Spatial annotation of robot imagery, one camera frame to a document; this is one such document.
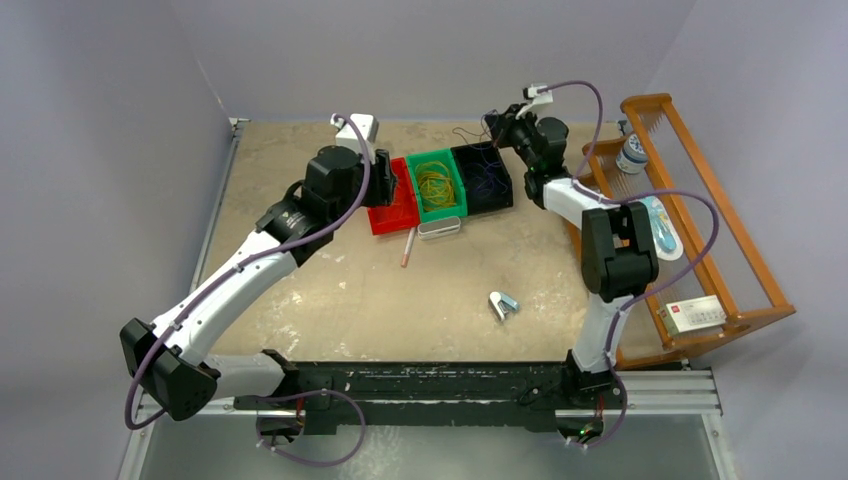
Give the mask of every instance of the white box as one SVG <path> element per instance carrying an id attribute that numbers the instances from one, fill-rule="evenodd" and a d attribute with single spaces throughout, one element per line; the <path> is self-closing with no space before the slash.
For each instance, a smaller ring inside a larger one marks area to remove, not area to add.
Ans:
<path id="1" fill-rule="evenodd" d="M 670 335 L 703 330 L 724 325 L 727 314 L 715 295 L 672 302 L 660 309 L 665 328 Z"/>

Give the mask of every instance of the green bin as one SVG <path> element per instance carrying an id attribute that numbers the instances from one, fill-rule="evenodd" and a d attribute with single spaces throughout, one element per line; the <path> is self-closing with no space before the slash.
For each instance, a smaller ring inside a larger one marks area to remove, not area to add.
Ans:
<path id="1" fill-rule="evenodd" d="M 454 193 L 455 205 L 452 207 L 433 207 L 427 205 L 426 197 L 422 200 L 421 189 L 418 188 L 418 175 L 427 172 L 429 169 L 427 164 L 441 164 L 444 169 L 433 165 L 433 169 L 444 175 L 447 172 L 447 177 L 450 179 Z M 415 190 L 415 199 L 418 201 L 418 213 L 421 217 L 421 223 L 433 222 L 448 217 L 466 217 L 468 216 L 468 205 L 465 200 L 465 187 L 462 185 L 462 179 L 459 176 L 459 170 L 456 168 L 456 162 L 453 159 L 453 153 L 449 148 L 444 150 L 436 150 L 434 152 L 417 153 L 415 155 L 407 155 L 406 166 L 409 169 L 409 177 L 412 181 L 412 188 Z"/>

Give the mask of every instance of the black bin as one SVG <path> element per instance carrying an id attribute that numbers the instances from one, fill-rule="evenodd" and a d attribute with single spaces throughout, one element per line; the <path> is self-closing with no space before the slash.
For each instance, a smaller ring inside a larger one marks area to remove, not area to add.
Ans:
<path id="1" fill-rule="evenodd" d="M 492 142 L 451 148 L 465 187 L 468 215 L 494 212 L 513 205 L 512 179 Z"/>

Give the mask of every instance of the wooden table surface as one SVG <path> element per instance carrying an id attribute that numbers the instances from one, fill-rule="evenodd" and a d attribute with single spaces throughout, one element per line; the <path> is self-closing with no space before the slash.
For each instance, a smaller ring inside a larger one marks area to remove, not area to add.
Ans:
<path id="1" fill-rule="evenodd" d="M 383 123 L 377 146 L 392 157 L 465 142 L 451 133 L 475 124 Z M 580 160 L 592 126 L 570 124 L 566 161 Z M 617 137 L 605 124 L 602 138 Z M 313 123 L 248 123 L 238 148 L 205 266 L 208 275 L 244 240 L 265 209 L 303 177 L 334 129 Z M 561 360 L 574 345 L 587 294 L 563 221 L 523 192 L 525 167 L 501 150 L 515 206 L 463 219 L 458 235 L 416 239 L 409 267 L 400 260 L 407 232 L 371 235 L 365 209 L 329 245 L 272 287 L 222 336 L 215 353 L 274 348 L 293 360 Z M 521 304 L 499 324 L 491 291 Z M 631 320 L 624 342 L 656 350 L 653 326 Z"/>

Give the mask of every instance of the rubber band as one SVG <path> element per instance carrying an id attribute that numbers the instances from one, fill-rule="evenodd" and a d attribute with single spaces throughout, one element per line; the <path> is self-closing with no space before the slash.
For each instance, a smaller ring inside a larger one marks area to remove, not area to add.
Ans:
<path id="1" fill-rule="evenodd" d="M 425 162 L 416 166 L 415 181 L 425 212 L 456 206 L 453 177 L 445 164 Z"/>

